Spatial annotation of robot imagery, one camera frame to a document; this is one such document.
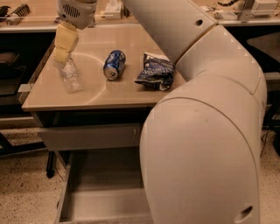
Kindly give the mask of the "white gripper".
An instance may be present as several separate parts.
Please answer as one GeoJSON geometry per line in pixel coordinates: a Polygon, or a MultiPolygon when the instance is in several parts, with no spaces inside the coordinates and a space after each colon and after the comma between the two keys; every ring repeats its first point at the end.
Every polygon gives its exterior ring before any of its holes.
{"type": "Polygon", "coordinates": [[[97,0],[57,0],[57,12],[62,21],[56,29],[53,64],[62,69],[79,40],[80,30],[95,23],[97,0]]]}

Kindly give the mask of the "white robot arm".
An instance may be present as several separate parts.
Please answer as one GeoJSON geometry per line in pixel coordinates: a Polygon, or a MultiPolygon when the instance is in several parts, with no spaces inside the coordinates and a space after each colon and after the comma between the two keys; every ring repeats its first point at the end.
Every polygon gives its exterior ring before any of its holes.
{"type": "Polygon", "coordinates": [[[149,113],[140,162],[154,224],[260,224],[267,88],[251,54],[193,0],[122,0],[184,84],[149,113]]]}

